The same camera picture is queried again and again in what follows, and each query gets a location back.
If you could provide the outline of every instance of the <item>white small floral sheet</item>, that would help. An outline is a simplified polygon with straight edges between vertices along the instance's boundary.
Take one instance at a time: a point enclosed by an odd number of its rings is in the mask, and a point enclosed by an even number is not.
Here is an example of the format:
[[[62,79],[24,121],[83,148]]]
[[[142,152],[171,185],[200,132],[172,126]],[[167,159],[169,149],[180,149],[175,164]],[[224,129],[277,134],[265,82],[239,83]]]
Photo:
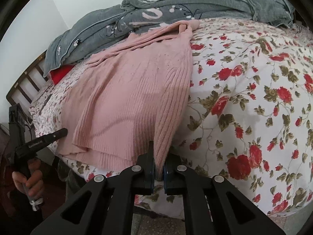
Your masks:
[[[191,41],[190,96],[173,152],[201,175],[223,175],[268,215],[295,213],[313,196],[312,45],[297,29],[220,18],[201,20]],[[85,68],[39,92],[30,107],[37,136],[62,127],[62,101]],[[62,159],[86,181],[120,172]],[[162,182],[135,204],[184,218],[181,196],[166,196]]]

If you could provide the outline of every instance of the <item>tiled floor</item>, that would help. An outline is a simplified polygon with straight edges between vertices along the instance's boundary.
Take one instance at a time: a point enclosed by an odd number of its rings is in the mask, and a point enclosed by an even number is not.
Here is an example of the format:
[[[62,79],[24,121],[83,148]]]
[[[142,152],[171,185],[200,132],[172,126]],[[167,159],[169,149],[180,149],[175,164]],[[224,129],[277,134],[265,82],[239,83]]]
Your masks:
[[[313,211],[313,203],[289,217],[271,217],[286,235],[296,235]],[[172,218],[134,215],[131,235],[185,235],[185,223]]]

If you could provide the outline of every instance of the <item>finger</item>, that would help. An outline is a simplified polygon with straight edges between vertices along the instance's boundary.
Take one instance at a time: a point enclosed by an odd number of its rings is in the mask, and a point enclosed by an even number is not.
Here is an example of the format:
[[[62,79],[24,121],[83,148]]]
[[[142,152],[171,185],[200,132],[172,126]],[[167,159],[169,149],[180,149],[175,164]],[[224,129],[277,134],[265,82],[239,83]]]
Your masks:
[[[12,172],[12,179],[15,187],[22,193],[25,193],[24,188],[21,183],[26,183],[26,177],[19,172]]]
[[[31,189],[28,191],[28,195],[33,197],[43,188],[43,181],[39,180]]]
[[[33,172],[32,176],[27,180],[26,186],[28,188],[31,188],[41,179],[42,179],[42,172],[37,169]]]
[[[40,191],[35,195],[35,200],[38,200],[39,198],[42,197],[43,195],[43,192],[44,192],[44,187],[40,189]]]
[[[26,183],[27,181],[27,178],[22,173],[16,171],[12,172],[12,179],[18,183]]]
[[[34,159],[30,159],[28,161],[28,168],[30,170],[37,170],[40,168],[40,165],[41,165],[41,161],[37,158],[34,158]]]

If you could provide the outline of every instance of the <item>ribbed knit fabric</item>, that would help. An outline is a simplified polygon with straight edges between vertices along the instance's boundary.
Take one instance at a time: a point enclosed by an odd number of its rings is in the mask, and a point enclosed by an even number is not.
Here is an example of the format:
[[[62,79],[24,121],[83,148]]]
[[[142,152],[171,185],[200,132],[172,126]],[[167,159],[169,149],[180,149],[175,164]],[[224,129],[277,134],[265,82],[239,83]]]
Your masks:
[[[58,152],[98,168],[135,164],[154,140],[160,172],[187,105],[189,41],[199,21],[179,21],[93,55],[62,107]]]

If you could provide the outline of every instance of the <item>wooden headboard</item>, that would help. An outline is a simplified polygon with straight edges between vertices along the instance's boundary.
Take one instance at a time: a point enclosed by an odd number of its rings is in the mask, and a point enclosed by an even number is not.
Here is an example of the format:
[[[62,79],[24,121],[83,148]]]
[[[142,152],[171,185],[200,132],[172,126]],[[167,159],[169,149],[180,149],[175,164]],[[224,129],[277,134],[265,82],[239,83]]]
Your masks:
[[[18,80],[11,87],[7,93],[7,100],[11,105],[20,103],[24,113],[28,116],[29,105],[36,97],[40,88],[45,84],[48,78],[43,77],[44,59],[46,57],[46,51],[33,61],[30,66],[22,73]]]

